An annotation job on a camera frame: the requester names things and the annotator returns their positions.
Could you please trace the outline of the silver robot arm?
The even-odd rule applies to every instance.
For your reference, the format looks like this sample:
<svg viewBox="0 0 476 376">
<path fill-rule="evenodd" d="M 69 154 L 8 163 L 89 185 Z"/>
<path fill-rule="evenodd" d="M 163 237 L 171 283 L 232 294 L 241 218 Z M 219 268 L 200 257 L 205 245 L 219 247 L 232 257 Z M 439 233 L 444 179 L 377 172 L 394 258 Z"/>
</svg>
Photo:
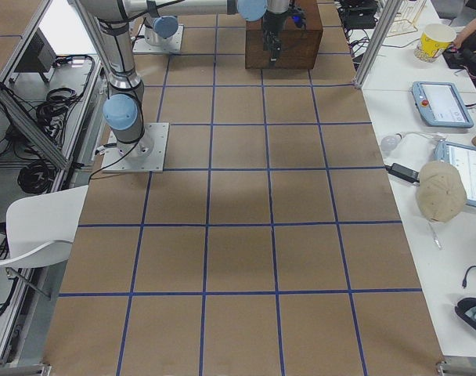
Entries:
<svg viewBox="0 0 476 376">
<path fill-rule="evenodd" d="M 152 30 L 170 38 L 178 31 L 178 16 L 240 14 L 246 21 L 262 21 L 270 60 L 276 61 L 281 52 L 279 33 L 287 17 L 294 15 L 292 1 L 79 1 L 78 5 L 98 28 L 93 42 L 110 69 L 110 96 L 103 104 L 103 116 L 122 161 L 146 161 L 156 145 L 142 113 L 144 84 L 135 68 L 131 22 L 150 16 Z"/>
<path fill-rule="evenodd" d="M 161 46 L 169 42 L 179 28 L 176 16 L 148 16 L 143 21 L 145 27 L 144 38 L 149 45 Z"/>
</svg>

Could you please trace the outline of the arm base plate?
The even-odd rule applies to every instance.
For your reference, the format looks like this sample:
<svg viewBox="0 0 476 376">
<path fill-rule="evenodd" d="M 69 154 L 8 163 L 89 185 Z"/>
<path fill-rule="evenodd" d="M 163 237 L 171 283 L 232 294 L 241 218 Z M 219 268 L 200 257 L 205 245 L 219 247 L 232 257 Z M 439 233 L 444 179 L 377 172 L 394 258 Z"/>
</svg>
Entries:
<svg viewBox="0 0 476 376">
<path fill-rule="evenodd" d="M 178 30 L 169 38 L 162 38 L 154 31 L 143 25 L 139 31 L 141 34 L 134 42 L 134 54 L 170 55 L 179 54 L 182 47 L 184 26 L 179 24 Z"/>
<path fill-rule="evenodd" d="M 101 167 L 107 173 L 120 172 L 162 172 L 168 143 L 169 124 L 145 123 L 145 134 L 135 149 L 126 157 L 131 148 L 120 144 L 107 148 Z"/>
</svg>

